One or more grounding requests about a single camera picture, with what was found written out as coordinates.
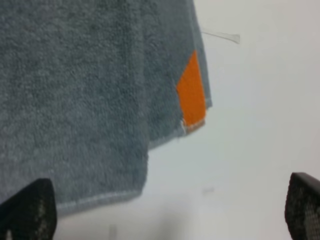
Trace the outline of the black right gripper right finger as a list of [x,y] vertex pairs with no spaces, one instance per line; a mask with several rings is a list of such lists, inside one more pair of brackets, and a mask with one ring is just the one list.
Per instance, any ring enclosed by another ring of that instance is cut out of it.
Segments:
[[320,238],[320,181],[305,172],[290,176],[284,218],[293,240]]

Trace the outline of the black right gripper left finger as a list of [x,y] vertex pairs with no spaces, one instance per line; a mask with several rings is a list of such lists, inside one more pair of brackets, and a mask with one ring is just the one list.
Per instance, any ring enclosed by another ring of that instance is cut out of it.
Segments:
[[57,221],[53,184],[40,178],[0,205],[0,238],[52,240]]

